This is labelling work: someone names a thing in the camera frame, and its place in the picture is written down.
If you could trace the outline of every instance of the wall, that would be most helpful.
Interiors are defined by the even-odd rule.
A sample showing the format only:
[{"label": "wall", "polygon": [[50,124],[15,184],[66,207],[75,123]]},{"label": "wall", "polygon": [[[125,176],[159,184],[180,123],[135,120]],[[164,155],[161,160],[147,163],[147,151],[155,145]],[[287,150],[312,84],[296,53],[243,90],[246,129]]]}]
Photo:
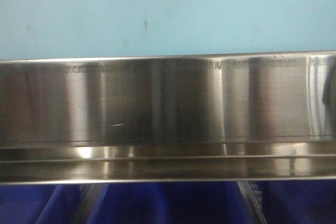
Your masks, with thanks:
[{"label": "wall", "polygon": [[0,59],[336,49],[336,0],[0,0]]}]

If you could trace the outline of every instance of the brushed steel surface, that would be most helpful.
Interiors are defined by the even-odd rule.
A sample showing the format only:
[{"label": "brushed steel surface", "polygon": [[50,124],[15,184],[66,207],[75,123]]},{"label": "brushed steel surface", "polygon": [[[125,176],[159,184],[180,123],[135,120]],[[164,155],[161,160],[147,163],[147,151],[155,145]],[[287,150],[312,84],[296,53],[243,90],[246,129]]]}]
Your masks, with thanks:
[{"label": "brushed steel surface", "polygon": [[336,51],[0,61],[0,183],[333,177],[335,65]]}]

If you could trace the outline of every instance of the shelf lip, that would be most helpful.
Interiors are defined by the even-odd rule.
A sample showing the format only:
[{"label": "shelf lip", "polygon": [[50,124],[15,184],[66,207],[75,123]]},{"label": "shelf lip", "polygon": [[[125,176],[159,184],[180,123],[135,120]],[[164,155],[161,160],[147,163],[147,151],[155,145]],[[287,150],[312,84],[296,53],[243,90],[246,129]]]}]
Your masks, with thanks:
[{"label": "shelf lip", "polygon": [[[218,155],[223,146],[232,153]],[[290,154],[300,146],[307,152]],[[336,142],[2,149],[0,158],[1,185],[336,178]]]},{"label": "shelf lip", "polygon": [[187,158],[336,156],[336,142],[146,144],[0,149],[0,164]]},{"label": "shelf lip", "polygon": [[0,164],[1,185],[335,179],[336,157],[248,157]]}]

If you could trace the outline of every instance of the stainless steel shelf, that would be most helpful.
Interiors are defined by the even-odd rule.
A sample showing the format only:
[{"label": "stainless steel shelf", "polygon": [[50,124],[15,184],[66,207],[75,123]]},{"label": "stainless steel shelf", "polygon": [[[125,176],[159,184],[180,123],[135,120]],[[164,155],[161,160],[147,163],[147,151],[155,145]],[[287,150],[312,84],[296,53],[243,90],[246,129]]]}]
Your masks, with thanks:
[{"label": "stainless steel shelf", "polygon": [[0,61],[0,183],[336,177],[336,51]]}]

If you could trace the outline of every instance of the blue bin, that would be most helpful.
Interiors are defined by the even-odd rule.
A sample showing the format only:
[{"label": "blue bin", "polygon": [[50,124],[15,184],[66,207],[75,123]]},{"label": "blue bin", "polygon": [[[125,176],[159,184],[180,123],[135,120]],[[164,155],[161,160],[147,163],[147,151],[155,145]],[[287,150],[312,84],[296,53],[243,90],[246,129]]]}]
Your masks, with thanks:
[{"label": "blue bin", "polygon": [[105,185],[89,217],[94,223],[252,224],[234,182]]},{"label": "blue bin", "polygon": [[259,182],[270,224],[335,224],[336,180]]},{"label": "blue bin", "polygon": [[79,202],[78,185],[1,186],[0,223],[70,223]]}]

